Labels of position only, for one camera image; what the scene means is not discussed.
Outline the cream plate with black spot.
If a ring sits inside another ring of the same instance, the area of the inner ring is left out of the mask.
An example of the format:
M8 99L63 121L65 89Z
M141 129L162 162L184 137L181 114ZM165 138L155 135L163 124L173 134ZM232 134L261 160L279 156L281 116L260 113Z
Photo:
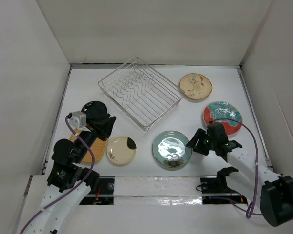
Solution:
M106 149L108 159L116 165L129 164L135 158L136 152L136 143L127 136L113 139Z

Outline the light blue flower plate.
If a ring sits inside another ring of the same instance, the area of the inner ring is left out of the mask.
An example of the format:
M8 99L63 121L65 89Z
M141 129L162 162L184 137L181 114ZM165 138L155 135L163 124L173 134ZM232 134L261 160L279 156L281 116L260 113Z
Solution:
M184 167L192 156L192 149L186 147L189 139L178 131L164 131L152 143L153 157L165 168Z

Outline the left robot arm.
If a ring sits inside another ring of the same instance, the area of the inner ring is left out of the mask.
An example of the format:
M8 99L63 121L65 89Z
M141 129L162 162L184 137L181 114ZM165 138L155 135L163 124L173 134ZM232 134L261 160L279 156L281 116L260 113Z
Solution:
M53 148L52 170L47 178L47 187L38 211L21 229L22 234L60 234L73 211L88 193L98 190L99 173L80 167L86 153L92 162L95 155L91 145L96 139L107 140L113 129L116 117L105 115L100 121L86 119L81 112L72 112L65 117L65 123L77 138L74 142L61 139Z

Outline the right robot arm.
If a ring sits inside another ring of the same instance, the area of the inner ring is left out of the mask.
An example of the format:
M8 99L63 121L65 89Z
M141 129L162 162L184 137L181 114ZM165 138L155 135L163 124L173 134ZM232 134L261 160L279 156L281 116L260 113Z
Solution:
M194 152L207 156L214 151L230 166L217 173L216 186L222 192L235 190L250 200L246 218L255 207L273 227L293 220L293 178L271 171L251 157L242 145L229 140L222 123L211 121L206 130L198 129L186 144Z

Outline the black round plate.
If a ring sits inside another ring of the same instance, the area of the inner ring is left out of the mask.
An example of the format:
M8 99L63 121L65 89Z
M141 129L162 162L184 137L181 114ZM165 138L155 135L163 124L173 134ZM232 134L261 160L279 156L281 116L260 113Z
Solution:
M101 121L107 117L107 107L100 101L91 101L83 106L81 112L86 114L86 122Z

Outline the orange woven oval plate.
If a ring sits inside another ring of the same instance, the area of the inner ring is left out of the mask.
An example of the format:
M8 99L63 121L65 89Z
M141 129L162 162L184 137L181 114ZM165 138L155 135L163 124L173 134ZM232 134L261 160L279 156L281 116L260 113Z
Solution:
M90 131L82 131L79 129L75 129L76 133L80 134L81 132L86 132L87 135L90 134ZM74 142L75 140L77 140L77 137L74 134L71 134L70 141ZM108 144L108 139L106 141L102 141L99 138L96 138L94 143L91 145L90 149L92 150L92 152L94 153L95 156L95 162L101 160L101 158L104 155L104 152L106 150ZM92 156L91 154L87 151L84 158L81 161L82 163L88 163L91 164L92 163Z

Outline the red and teal plate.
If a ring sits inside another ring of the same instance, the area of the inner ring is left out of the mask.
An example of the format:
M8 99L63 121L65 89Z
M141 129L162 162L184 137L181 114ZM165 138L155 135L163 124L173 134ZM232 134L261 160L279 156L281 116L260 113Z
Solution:
M203 110L203 121L206 125L215 119L219 119L218 122L223 124L227 135L234 135L240 130L241 125L235 120L243 121L240 112L233 105L224 101L211 102Z

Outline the beige floral plate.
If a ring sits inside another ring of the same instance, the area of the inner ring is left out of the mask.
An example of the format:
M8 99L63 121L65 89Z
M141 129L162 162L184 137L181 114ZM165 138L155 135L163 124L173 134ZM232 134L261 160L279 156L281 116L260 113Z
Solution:
M179 81L179 87L192 100L201 100L209 96L213 90L211 81L202 74L189 73Z

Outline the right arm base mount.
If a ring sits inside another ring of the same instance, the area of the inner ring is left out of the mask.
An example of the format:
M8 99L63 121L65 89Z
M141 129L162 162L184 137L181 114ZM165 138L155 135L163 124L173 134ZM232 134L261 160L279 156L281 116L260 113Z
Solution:
M201 177L196 190L201 192L204 205L230 204L231 200L236 204L248 204L247 199L237 191L222 186L217 177Z

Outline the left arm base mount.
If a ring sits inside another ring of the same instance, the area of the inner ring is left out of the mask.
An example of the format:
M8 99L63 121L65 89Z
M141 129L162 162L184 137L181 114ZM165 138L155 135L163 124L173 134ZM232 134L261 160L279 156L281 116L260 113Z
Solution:
M100 177L96 190L92 190L80 202L80 205L113 205L115 177Z

